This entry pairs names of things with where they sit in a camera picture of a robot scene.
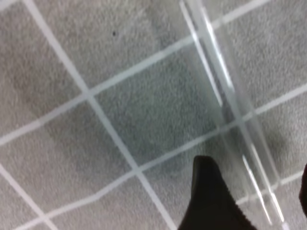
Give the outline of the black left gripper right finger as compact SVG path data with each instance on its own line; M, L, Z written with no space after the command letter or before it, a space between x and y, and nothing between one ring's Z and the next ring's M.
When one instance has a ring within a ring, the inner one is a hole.
M304 213L307 213L307 164L302 174L301 188L299 192L299 201Z

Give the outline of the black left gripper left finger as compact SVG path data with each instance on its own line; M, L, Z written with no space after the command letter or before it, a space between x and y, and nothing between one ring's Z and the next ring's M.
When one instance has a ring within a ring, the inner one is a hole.
M193 161L191 199L180 230L255 230L233 199L210 156Z

